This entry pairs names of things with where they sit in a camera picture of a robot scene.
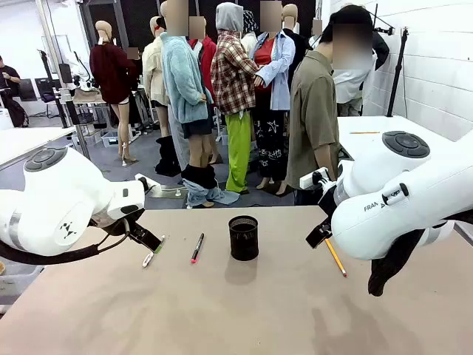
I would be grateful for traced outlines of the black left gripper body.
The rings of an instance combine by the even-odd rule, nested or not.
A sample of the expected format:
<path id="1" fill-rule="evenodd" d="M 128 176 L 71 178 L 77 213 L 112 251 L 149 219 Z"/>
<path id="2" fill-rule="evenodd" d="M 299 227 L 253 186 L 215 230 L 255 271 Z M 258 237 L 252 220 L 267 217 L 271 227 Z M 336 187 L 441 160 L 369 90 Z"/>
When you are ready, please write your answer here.
<path id="1" fill-rule="evenodd" d="M 144 213 L 144 209 L 138 209 L 118 220 L 106 218 L 104 221 L 98 219 L 98 214 L 95 219 L 90 219 L 90 226 L 104 230 L 107 234 L 124 234 L 127 230 L 134 231 L 137 226 L 137 221 Z"/>

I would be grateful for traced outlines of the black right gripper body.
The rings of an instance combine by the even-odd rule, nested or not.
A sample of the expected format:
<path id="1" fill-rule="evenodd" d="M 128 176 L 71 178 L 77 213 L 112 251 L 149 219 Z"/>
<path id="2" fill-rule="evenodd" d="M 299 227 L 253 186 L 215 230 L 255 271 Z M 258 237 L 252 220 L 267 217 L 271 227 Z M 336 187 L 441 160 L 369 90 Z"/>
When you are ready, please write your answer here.
<path id="1" fill-rule="evenodd" d="M 334 192 L 336 190 L 337 184 L 335 181 L 328 181 L 326 183 L 320 183 L 319 185 L 322 194 L 318 202 L 318 206 L 329 218 L 331 218 L 333 216 L 333 212 L 337 208 L 334 198 Z"/>

